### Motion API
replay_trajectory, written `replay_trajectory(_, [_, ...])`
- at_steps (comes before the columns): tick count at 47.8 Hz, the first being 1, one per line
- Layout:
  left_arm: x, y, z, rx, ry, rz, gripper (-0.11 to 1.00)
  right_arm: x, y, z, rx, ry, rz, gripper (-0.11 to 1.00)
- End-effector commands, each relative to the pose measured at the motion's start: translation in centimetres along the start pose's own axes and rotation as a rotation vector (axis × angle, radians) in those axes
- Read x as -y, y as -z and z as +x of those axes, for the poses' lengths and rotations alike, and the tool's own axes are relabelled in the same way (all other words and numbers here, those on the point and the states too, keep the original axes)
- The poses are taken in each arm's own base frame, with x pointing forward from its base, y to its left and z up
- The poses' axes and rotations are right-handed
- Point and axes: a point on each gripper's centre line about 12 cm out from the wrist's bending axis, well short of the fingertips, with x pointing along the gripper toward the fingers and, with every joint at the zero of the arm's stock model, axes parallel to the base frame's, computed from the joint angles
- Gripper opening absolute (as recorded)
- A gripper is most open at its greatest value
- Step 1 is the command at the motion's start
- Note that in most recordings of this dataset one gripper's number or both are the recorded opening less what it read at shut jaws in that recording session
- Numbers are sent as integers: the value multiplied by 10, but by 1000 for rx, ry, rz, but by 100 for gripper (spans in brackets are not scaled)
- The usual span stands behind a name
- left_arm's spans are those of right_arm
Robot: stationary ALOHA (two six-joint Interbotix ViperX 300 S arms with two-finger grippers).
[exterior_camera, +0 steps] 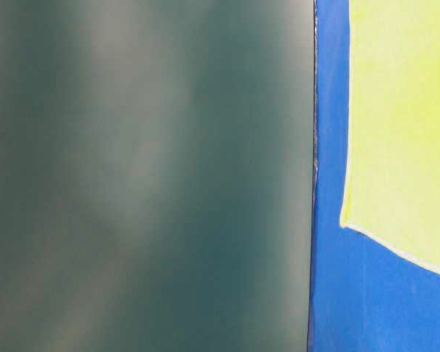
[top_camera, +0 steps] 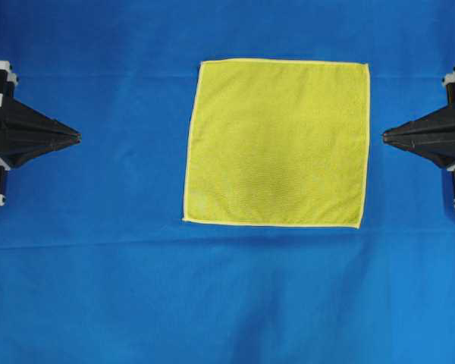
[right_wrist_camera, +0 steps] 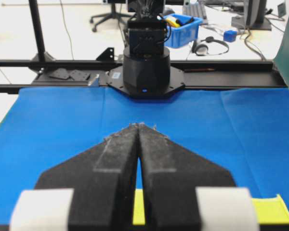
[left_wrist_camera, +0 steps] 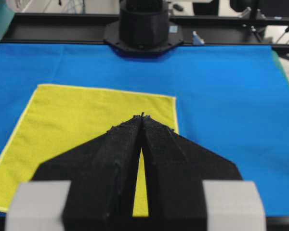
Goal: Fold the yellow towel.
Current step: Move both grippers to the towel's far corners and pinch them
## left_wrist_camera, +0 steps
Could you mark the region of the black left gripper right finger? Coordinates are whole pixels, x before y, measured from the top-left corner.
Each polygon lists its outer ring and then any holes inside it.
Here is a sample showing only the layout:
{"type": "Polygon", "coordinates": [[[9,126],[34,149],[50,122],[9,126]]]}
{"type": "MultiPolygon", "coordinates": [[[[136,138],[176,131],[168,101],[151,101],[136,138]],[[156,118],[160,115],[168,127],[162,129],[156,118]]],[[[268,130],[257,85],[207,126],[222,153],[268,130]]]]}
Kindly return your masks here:
{"type": "Polygon", "coordinates": [[[203,180],[242,180],[236,165],[175,133],[142,119],[149,217],[158,231],[205,231],[203,180]]]}

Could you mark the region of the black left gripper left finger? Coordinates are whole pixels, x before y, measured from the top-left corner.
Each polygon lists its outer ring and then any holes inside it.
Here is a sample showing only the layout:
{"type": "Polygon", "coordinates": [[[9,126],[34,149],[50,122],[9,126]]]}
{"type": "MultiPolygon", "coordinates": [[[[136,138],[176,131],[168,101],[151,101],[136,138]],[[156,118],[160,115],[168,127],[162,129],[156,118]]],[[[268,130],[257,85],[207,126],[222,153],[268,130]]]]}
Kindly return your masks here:
{"type": "Polygon", "coordinates": [[[41,163],[32,180],[71,182],[63,211],[67,231],[120,231],[132,219],[142,118],[41,163]]]}

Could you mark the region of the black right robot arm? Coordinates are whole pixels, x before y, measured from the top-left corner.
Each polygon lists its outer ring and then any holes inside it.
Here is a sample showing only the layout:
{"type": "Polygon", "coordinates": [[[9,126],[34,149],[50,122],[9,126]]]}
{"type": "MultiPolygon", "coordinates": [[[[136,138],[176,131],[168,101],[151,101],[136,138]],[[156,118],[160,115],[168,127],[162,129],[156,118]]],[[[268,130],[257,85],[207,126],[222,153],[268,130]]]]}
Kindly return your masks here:
{"type": "MultiPolygon", "coordinates": [[[[181,42],[170,33],[163,0],[123,0],[110,24],[110,43],[126,53],[153,56],[181,42]]],[[[141,117],[148,217],[157,231],[237,231],[235,192],[242,183],[236,165],[180,136],[150,116],[141,117]]]]}

